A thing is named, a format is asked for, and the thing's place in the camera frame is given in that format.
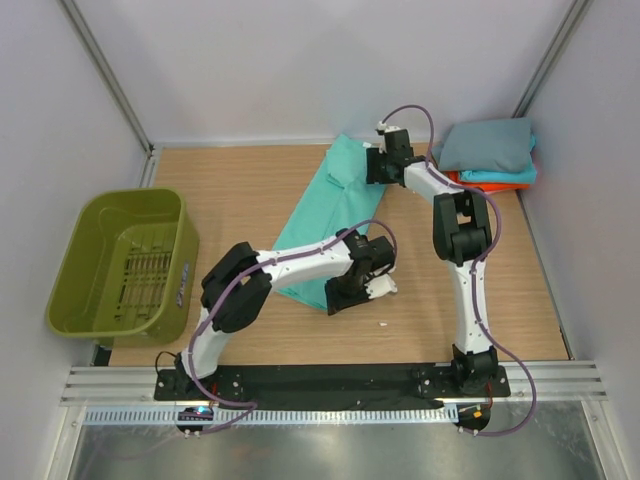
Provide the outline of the teal green t shirt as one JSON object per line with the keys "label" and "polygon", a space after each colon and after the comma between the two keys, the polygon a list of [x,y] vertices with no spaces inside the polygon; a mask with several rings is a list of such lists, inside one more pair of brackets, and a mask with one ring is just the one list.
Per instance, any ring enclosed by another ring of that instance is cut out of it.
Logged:
{"label": "teal green t shirt", "polygon": [[366,183],[366,150],[371,145],[339,136],[326,151],[273,248],[319,242],[374,217],[385,192]]}

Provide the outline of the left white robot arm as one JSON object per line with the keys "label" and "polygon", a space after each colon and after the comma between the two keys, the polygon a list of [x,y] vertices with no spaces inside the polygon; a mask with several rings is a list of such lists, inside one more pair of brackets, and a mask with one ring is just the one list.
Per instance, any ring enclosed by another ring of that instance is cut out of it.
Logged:
{"label": "left white robot arm", "polygon": [[384,236],[370,240],[350,229],[285,250],[234,245],[202,279],[196,330],[174,367],[156,373],[154,398],[212,398],[210,385],[227,343],[257,320],[276,291],[319,280],[329,315],[395,294],[396,250]]}

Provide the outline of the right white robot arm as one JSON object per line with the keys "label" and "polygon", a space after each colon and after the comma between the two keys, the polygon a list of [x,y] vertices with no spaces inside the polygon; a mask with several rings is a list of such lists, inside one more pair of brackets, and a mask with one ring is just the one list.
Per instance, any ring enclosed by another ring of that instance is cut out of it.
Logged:
{"label": "right white robot arm", "polygon": [[484,289],[486,258],[494,246],[487,196],[454,183],[429,157],[416,156],[406,129],[379,123],[376,132],[381,142],[366,151],[366,181],[400,185],[431,204],[433,246],[449,269],[456,304],[451,375],[460,392],[474,394],[499,367]]}

